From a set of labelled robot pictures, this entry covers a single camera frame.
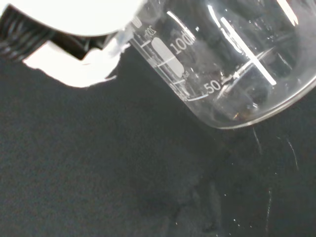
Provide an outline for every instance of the white label area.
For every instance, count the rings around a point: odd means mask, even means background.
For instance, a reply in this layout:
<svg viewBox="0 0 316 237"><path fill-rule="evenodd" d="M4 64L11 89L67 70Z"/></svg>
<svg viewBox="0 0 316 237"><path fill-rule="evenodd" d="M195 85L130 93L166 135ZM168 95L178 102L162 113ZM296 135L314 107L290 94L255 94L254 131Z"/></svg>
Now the white label area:
<svg viewBox="0 0 316 237"><path fill-rule="evenodd" d="M184 67L165 43L160 38L154 38L152 47L163 60L163 63L159 64L158 67L167 64L175 75L181 78L184 73Z"/></svg>
<svg viewBox="0 0 316 237"><path fill-rule="evenodd" d="M132 21L133 25L137 28L141 28L141 26L143 25L142 22L140 21L140 19L138 17L135 17Z"/></svg>

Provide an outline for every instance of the black tabletop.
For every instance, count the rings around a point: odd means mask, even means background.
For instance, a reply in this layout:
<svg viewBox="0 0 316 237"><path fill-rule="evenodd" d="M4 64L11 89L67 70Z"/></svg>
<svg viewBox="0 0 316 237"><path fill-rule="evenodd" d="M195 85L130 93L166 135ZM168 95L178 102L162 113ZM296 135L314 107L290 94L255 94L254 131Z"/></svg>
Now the black tabletop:
<svg viewBox="0 0 316 237"><path fill-rule="evenodd" d="M2 237L315 236L315 90L222 131L132 48L84 89L0 65Z"/></svg>

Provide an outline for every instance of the black wire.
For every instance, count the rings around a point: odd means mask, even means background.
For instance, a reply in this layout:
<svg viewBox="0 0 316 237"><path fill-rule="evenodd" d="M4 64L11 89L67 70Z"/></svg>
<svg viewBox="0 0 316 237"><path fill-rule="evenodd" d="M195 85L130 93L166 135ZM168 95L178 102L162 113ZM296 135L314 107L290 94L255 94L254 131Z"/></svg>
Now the black wire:
<svg viewBox="0 0 316 237"><path fill-rule="evenodd" d="M55 32L8 7L0 19L0 56L21 61L30 56Z"/></svg>

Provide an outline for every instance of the white plastic object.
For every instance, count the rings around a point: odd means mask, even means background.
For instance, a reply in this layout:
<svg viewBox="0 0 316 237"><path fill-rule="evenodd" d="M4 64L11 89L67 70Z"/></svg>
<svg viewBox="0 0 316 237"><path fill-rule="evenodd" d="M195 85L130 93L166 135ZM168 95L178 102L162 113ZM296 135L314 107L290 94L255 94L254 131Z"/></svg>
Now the white plastic object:
<svg viewBox="0 0 316 237"><path fill-rule="evenodd" d="M78 36L100 36L121 30L145 0L0 0L34 20Z"/></svg>
<svg viewBox="0 0 316 237"><path fill-rule="evenodd" d="M120 55L129 46L131 38L131 31L120 31L103 50L92 49L83 60L48 41L23 62L66 85L87 87L114 78L108 78L108 75L118 65Z"/></svg>

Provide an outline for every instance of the dark gray fabric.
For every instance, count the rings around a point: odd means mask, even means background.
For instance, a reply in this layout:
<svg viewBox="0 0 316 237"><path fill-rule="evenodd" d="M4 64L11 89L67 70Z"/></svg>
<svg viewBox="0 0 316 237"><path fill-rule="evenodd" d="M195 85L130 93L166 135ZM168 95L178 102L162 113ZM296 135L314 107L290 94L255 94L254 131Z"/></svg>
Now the dark gray fabric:
<svg viewBox="0 0 316 237"><path fill-rule="evenodd" d="M220 131L133 49L86 89L1 61L1 236L314 236L315 102Z"/></svg>

